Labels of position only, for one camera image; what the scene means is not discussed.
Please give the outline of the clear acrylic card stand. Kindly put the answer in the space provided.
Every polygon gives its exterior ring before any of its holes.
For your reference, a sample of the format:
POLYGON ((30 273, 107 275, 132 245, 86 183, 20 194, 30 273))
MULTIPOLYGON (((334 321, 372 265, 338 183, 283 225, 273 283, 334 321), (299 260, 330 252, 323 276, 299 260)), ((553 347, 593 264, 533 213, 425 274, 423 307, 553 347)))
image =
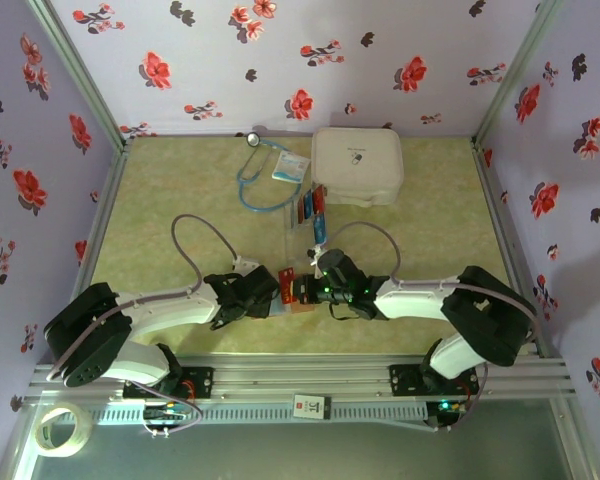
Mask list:
MULTIPOLYGON (((299 197, 304 196, 304 194, 308 190, 312 190, 315 186, 322 184, 313 184, 310 188, 306 190, 301 190, 299 194, 297 194, 293 201, 285 207, 285 234, 287 241, 294 246, 313 246, 316 245, 314 241, 314 233, 313 233, 313 216, 304 220, 301 225, 296 224, 296 214, 295 214, 295 203, 299 197)), ((323 212, 325 215, 326 221, 326 190, 325 190, 325 211, 323 212)))

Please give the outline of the red white label tag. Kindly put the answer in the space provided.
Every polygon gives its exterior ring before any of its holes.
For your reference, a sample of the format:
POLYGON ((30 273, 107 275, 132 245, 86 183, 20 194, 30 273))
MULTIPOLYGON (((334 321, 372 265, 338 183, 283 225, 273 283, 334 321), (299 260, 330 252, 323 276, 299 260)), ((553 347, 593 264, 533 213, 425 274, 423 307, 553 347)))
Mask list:
POLYGON ((293 397, 294 418, 307 420, 328 420, 331 399, 326 396, 295 394, 293 397))

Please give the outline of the white blue gauze packet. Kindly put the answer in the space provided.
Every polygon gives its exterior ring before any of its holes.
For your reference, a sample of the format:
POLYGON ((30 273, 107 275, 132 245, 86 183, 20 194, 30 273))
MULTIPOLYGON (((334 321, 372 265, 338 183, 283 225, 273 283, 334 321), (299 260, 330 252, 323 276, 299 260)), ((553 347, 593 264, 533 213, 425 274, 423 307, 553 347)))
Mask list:
POLYGON ((281 151, 271 178, 287 183, 302 184, 310 164, 309 158, 290 151, 281 151))

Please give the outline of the white first aid pouch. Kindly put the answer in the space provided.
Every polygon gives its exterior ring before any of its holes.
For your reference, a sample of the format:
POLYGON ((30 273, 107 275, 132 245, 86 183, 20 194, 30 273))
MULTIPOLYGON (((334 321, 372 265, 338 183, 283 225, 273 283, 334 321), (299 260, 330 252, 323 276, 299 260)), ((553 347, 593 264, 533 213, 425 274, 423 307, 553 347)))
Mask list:
POLYGON ((328 204, 390 205, 404 182, 400 137, 382 128, 321 128, 312 137, 311 175, 328 204))

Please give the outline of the blue stethoscope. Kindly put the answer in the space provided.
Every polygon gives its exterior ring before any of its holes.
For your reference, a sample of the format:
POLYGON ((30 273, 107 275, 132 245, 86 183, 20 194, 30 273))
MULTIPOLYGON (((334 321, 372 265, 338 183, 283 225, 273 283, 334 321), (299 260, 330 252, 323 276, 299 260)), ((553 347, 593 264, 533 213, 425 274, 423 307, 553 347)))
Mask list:
POLYGON ((257 206, 252 205, 251 203, 249 203, 245 199, 244 192, 245 192, 245 188, 247 186, 252 185, 260 178, 261 173, 264 170, 264 168, 266 167, 270 157, 275 152, 290 153, 291 150, 289 148, 281 145, 280 143, 263 139, 255 131, 252 131, 252 132, 246 134, 245 141, 246 141, 246 144, 251 149, 251 153, 248 156, 248 158, 246 159, 246 161, 244 162, 244 164, 237 171, 236 177, 235 177, 236 183, 238 185, 238 199, 239 199, 241 205, 243 207, 245 207, 247 210, 254 212, 254 213, 258 213, 258 214, 272 213, 272 212, 283 209, 284 207, 286 207, 293 201, 294 197, 297 194, 300 193, 300 189, 301 189, 300 185, 298 185, 295 188, 295 190, 291 193, 291 195, 287 199, 285 199, 282 202, 279 202, 275 205, 265 206, 265 207, 257 207, 257 206), (267 153, 262 158, 262 161, 260 162, 259 166, 250 176, 246 176, 245 171, 249 169, 254 158, 264 149, 267 149, 267 153))

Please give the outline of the clear tape roll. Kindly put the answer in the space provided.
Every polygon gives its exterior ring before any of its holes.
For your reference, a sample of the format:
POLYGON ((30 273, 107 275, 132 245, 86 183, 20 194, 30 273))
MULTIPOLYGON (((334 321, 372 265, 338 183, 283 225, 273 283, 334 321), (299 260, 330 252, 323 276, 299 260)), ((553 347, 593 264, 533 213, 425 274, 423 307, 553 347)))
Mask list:
POLYGON ((78 453, 87 444, 92 428, 93 422, 86 410, 73 403, 59 402, 43 411, 34 428, 33 438, 41 456, 67 458, 78 453), (73 431, 66 441, 55 444, 51 435, 52 426, 63 414, 73 417, 73 431))

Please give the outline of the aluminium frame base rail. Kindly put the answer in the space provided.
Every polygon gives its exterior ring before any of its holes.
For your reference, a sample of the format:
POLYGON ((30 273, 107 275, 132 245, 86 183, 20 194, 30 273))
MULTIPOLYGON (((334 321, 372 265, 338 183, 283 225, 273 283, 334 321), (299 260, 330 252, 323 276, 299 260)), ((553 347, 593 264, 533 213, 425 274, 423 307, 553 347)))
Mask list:
MULTIPOLYGON (((186 367, 212 367, 211 403, 283 403, 295 394, 328 396, 335 402, 399 402, 464 400, 468 396, 392 395, 388 367, 419 364, 408 355, 209 354, 184 358, 186 367)), ((512 367, 478 366, 487 372, 483 400, 573 398, 575 387, 559 358, 526 355, 512 367)))

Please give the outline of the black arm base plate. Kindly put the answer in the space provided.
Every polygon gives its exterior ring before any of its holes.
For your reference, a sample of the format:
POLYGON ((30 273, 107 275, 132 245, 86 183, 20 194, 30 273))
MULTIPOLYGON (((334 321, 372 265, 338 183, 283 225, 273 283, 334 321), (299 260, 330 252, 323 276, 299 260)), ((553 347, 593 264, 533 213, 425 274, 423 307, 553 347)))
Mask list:
POLYGON ((394 364, 388 367, 392 395, 404 396, 472 396, 478 393, 479 379, 469 369, 454 379, 447 379, 431 368, 416 364, 394 364))
MULTIPOLYGON (((193 401, 198 399, 209 399, 211 397, 214 380, 214 369, 212 367, 183 367, 182 374, 175 382, 162 381, 154 386, 154 389, 163 394, 179 399, 193 401)), ((133 384, 126 384, 123 388, 124 399, 157 398, 157 395, 149 393, 133 384)))

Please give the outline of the aluminium frame side rail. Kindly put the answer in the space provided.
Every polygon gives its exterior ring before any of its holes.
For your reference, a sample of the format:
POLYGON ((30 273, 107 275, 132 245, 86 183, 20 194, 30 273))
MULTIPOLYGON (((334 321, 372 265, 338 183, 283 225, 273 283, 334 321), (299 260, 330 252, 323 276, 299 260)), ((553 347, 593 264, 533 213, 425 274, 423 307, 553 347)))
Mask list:
POLYGON ((513 217, 508 205, 500 198, 500 194, 504 190, 501 188, 498 178, 490 173, 490 168, 484 159, 483 147, 476 136, 470 138, 470 145, 509 283, 533 307, 538 307, 538 303, 532 295, 532 284, 529 280, 530 271, 525 254, 520 249, 520 238, 513 217))
POLYGON ((78 268, 77 277, 71 295, 68 298, 68 303, 60 309, 60 312, 91 285, 124 174, 124 169, 129 157, 130 148, 131 144, 126 144, 122 151, 112 158, 106 181, 99 192, 96 214, 87 238, 87 245, 82 263, 78 268))

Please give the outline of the aluminium frame post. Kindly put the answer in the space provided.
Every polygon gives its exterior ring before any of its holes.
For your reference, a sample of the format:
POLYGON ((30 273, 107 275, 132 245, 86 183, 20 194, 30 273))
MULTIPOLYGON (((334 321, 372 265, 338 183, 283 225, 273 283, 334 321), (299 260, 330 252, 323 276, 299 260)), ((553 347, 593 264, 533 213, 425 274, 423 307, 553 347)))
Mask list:
POLYGON ((472 145, 481 143, 497 119, 509 96, 514 91, 516 83, 522 78, 527 65, 535 51, 539 48, 544 37, 551 28, 555 16, 565 3, 565 0, 541 0, 535 12, 534 19, 519 46, 507 73, 498 88, 480 126, 471 137, 472 145))
POLYGON ((74 42, 62 24, 51 0, 24 0, 59 55, 65 69, 72 77, 100 127, 118 152, 125 148, 126 141, 119 133, 115 119, 87 69, 74 42))

